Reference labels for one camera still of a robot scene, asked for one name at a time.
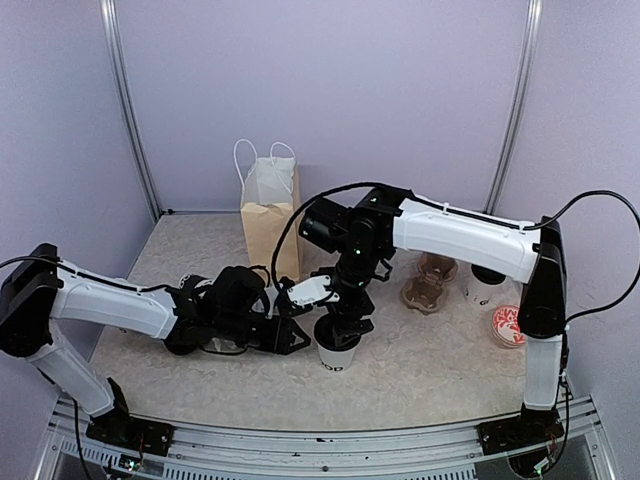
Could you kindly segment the black cup lid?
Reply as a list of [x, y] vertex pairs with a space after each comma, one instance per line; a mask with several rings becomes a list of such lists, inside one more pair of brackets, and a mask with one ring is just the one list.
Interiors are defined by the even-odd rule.
[[491, 286], [500, 285], [506, 279], [506, 276], [504, 274], [501, 274], [499, 272], [493, 271], [485, 267], [481, 267], [479, 265], [472, 264], [471, 272], [479, 282], [482, 282], [486, 285], [491, 285]]
[[334, 325], [324, 317], [315, 323], [313, 335], [319, 346], [334, 352], [351, 350], [361, 341], [360, 335], [337, 334]]

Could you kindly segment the white paper cup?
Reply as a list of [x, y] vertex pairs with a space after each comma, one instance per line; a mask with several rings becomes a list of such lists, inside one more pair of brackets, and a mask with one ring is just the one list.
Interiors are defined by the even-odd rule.
[[466, 286], [465, 298], [474, 307], [485, 308], [501, 291], [502, 286], [502, 283], [486, 283], [472, 276]]
[[342, 347], [318, 343], [317, 348], [322, 366], [331, 372], [345, 371], [351, 366], [359, 343], [359, 339], [355, 339]]

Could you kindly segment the cardboard cup carrier tray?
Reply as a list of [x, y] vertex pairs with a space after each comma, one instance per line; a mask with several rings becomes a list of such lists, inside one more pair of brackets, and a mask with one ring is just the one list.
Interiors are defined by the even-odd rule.
[[443, 255], [423, 253], [417, 263], [418, 274], [403, 285], [400, 296], [404, 305], [423, 315], [441, 310], [448, 295], [448, 285], [455, 279], [456, 260]]

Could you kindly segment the black cup holding straws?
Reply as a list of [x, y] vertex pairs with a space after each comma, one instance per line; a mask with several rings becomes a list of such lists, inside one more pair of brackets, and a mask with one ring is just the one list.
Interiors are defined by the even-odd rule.
[[186, 274], [180, 279], [179, 288], [194, 299], [202, 299], [214, 282], [214, 279]]

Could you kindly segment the brown paper bag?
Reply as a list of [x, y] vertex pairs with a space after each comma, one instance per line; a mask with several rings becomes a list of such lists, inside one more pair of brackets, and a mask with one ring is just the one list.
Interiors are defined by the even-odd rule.
[[300, 206], [295, 152], [275, 142], [268, 155], [260, 156], [251, 141], [239, 139], [233, 160], [241, 185], [240, 211], [250, 263], [270, 267], [276, 244]]

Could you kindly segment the bundle of white straws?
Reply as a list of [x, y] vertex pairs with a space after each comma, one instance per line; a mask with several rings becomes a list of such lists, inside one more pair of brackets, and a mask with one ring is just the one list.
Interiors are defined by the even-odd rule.
[[217, 355], [237, 356], [245, 353], [247, 348], [238, 346], [232, 340], [213, 338], [203, 347], [203, 350]]

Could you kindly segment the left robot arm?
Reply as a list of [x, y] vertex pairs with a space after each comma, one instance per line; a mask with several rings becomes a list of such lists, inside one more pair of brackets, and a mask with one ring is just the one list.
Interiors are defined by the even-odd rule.
[[145, 334], [175, 355], [204, 349], [213, 339], [289, 355], [310, 345], [290, 317], [274, 313], [266, 283], [253, 268], [224, 268], [216, 278], [187, 275], [176, 287], [137, 286], [62, 261], [56, 246], [39, 245], [12, 261], [1, 285], [1, 350], [24, 358], [72, 397], [115, 442], [140, 434], [124, 395], [98, 375], [55, 327], [79, 320]]

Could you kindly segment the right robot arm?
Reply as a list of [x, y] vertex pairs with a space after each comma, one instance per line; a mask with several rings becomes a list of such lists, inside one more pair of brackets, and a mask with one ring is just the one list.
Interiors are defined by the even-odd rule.
[[307, 201], [300, 236], [328, 253], [323, 268], [287, 291], [296, 306], [327, 306], [340, 324], [373, 311], [366, 288], [379, 265], [399, 249], [426, 252], [488, 269], [523, 285], [518, 316], [526, 341], [525, 389], [511, 433], [535, 442], [559, 421], [556, 408], [566, 347], [566, 266], [557, 221], [499, 219], [430, 201], [410, 190], [375, 182], [353, 207], [326, 193]]

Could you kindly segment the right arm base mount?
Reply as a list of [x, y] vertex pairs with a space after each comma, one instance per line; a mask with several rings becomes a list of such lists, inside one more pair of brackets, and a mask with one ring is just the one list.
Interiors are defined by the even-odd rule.
[[484, 455], [530, 447], [564, 435], [564, 427], [558, 417], [527, 420], [522, 415], [480, 423], [477, 431]]

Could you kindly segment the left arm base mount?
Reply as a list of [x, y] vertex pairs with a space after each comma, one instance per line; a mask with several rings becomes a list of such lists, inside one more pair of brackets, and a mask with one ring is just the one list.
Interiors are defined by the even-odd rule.
[[162, 457], [168, 455], [175, 427], [114, 412], [93, 418], [86, 436], [105, 444]]

